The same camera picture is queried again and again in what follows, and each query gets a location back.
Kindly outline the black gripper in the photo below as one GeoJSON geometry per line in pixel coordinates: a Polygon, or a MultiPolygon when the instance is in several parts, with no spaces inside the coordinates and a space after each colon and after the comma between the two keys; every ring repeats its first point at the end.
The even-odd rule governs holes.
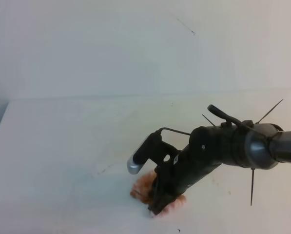
{"type": "Polygon", "coordinates": [[[161,131],[154,132],[156,178],[149,192],[148,210],[160,214],[187,189],[221,164],[232,165],[233,126],[198,127],[181,151],[162,140],[161,131]]]}

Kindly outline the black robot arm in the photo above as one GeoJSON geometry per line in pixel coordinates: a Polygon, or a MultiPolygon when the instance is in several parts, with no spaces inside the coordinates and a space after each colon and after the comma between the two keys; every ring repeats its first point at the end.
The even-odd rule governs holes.
{"type": "Polygon", "coordinates": [[[284,132],[275,124],[246,120],[241,126],[223,122],[198,127],[183,150],[156,167],[148,209],[160,214],[221,164],[269,170],[281,162],[291,163],[291,131],[284,132]]]}

